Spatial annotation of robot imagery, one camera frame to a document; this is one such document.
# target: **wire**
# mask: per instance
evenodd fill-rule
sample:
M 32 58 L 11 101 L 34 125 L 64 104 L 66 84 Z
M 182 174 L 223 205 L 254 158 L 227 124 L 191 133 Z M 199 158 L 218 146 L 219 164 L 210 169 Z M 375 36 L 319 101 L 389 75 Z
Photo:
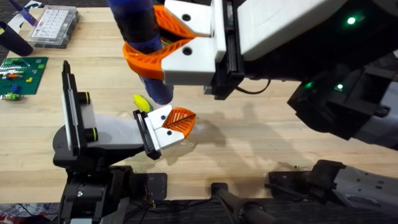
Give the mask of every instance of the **wire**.
M 223 208 L 224 208 L 224 210 L 225 210 L 225 212 L 226 212 L 226 214 L 227 214 L 227 216 L 228 216 L 229 221 L 230 221 L 232 224 L 235 224 L 235 223 L 236 223 L 236 222 L 235 222 L 235 219 L 234 219 L 234 217 L 232 216 L 231 211 L 228 209 L 228 207 L 226 206 L 226 204 L 225 204 L 225 202 L 223 201 L 223 199 L 221 199 L 221 197 L 218 197 L 218 200 L 220 201 L 220 204 L 223 206 Z
M 251 91 L 244 90 L 244 89 L 242 89 L 242 88 L 239 87 L 239 86 L 237 86 L 237 87 L 235 88 L 235 90 L 238 90 L 238 91 L 240 91 L 240 92 L 242 92 L 242 93 L 245 93 L 245 94 L 257 95 L 257 94 L 260 94 L 260 93 L 262 93 L 263 91 L 265 91 L 265 90 L 269 87 L 269 84 L 271 84 L 271 80 L 270 80 L 270 79 L 268 79 L 268 83 L 267 83 L 267 85 L 266 85 L 265 88 L 263 88 L 263 89 L 260 90 L 260 91 L 255 91 L 255 92 L 251 92 Z
M 130 214 L 128 214 L 128 215 L 126 215 L 126 216 L 124 217 L 123 222 L 126 222 L 127 220 L 129 220 L 131 217 L 133 217 L 135 214 L 137 214 L 137 213 L 138 213 L 139 211 L 141 211 L 141 210 L 142 210 L 142 208 L 137 207 L 134 211 L 130 212 Z
M 139 224 L 141 224 L 142 223 L 142 221 L 144 220 L 144 218 L 145 218 L 145 215 L 147 214 L 147 212 L 148 212 L 148 209 L 149 208 L 147 208 L 147 210 L 145 210 L 145 212 L 144 212 L 144 214 L 142 215 L 142 217 L 141 217 L 141 221 L 139 222 Z
M 39 217 L 39 216 L 44 216 L 44 215 L 58 215 L 58 213 L 48 213 L 48 214 L 43 214 L 43 215 L 33 215 L 32 213 L 30 213 L 30 211 L 28 211 L 28 209 L 23 206 L 21 203 L 17 203 L 17 205 L 21 206 L 30 216 L 32 217 Z
M 191 204 L 191 205 L 189 205 L 190 202 L 188 202 L 187 205 L 185 205 L 183 208 L 181 208 L 179 210 L 172 210 L 172 209 L 169 209 L 169 210 L 166 210 L 166 211 L 151 211 L 151 210 L 148 210 L 148 212 L 152 212 L 152 213 L 181 212 L 182 210 L 185 210 L 185 209 L 197 206 L 197 205 L 201 205 L 201 204 L 207 203 L 209 201 L 210 201 L 210 199 L 204 200 L 202 202 L 194 203 L 194 204 Z M 140 205 L 138 205 L 138 204 L 136 204 L 134 202 L 131 202 L 131 203 L 134 204 L 135 206 L 141 208 L 141 209 L 144 209 L 142 206 L 140 206 Z

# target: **clear plastic organizer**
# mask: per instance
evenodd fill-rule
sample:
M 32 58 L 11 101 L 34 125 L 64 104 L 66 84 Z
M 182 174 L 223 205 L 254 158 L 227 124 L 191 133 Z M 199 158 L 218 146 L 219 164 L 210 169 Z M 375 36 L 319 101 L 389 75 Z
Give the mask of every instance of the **clear plastic organizer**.
M 79 21 L 73 6 L 44 6 L 43 13 L 27 37 L 35 47 L 65 49 Z

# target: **wooden table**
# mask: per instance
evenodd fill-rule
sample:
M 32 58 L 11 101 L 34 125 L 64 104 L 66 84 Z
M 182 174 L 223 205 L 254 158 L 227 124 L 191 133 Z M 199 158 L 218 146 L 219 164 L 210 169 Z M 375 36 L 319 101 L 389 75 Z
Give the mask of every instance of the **wooden table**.
M 33 9 L 35 16 L 41 9 Z M 63 125 L 62 62 L 68 60 L 78 89 L 88 91 L 96 113 L 127 116 L 136 110 L 133 94 L 147 96 L 123 57 L 123 40 L 108 8 L 81 8 L 81 21 L 67 49 L 35 49 L 49 62 L 36 95 L 0 102 L 0 203 L 58 202 L 66 173 L 52 163 L 52 140 Z M 25 24 L 25 37 L 30 26 Z M 245 80 L 248 90 L 266 81 Z M 345 141 L 306 127 L 287 104 L 296 82 L 272 81 L 263 94 L 234 92 L 226 101 L 202 94 L 200 86 L 176 86 L 172 105 L 198 115 L 188 140 L 163 152 L 158 161 L 144 153 L 119 164 L 138 172 L 166 172 L 168 199 L 209 197 L 212 182 L 227 182 L 241 197 L 269 197 L 264 175 L 272 170 L 311 167 L 319 159 L 398 177 L 398 152 Z

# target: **screw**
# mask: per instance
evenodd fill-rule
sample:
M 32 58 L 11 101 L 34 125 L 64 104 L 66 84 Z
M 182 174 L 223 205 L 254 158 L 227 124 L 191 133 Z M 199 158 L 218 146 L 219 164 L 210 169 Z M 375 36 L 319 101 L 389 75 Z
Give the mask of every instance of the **screw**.
M 182 49 L 182 53 L 184 53 L 185 55 L 191 55 L 192 54 L 192 49 L 190 47 L 184 47 Z
M 184 14 L 184 15 L 182 15 L 182 20 L 184 20 L 184 21 L 190 21 L 190 20 L 191 20 L 191 16 L 188 15 L 188 14 Z

